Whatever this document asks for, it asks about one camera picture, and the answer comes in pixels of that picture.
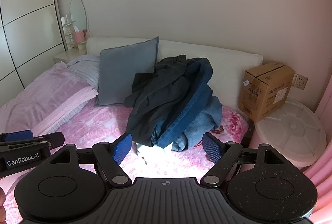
nightstand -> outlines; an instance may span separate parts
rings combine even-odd
[[[69,50],[64,51],[63,53],[58,54],[57,56],[55,56],[53,58],[53,60],[54,60],[55,63],[67,62],[68,60],[73,59],[73,58],[75,58],[77,56],[80,56],[80,55],[86,55],[86,48],[82,49],[82,50],[79,50],[79,49],[76,49],[76,48],[69,49]]]

round container lid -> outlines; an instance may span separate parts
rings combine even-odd
[[[273,146],[297,167],[312,165],[326,148],[326,134],[317,116],[291,98],[255,123],[255,128],[262,142]]]

wall socket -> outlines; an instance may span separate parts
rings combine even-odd
[[[308,78],[299,74],[294,75],[294,84],[293,86],[304,90],[305,85],[307,84]]]

oval mirror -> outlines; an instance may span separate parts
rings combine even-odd
[[[84,31],[84,36],[87,30],[87,19],[86,13],[81,0],[70,1],[70,18],[73,26],[76,26],[79,31]]]

pink curtain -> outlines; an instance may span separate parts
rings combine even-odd
[[[332,77],[316,115],[323,124],[329,143],[324,154],[304,174],[315,184],[318,200],[310,220],[315,224],[332,223]]]

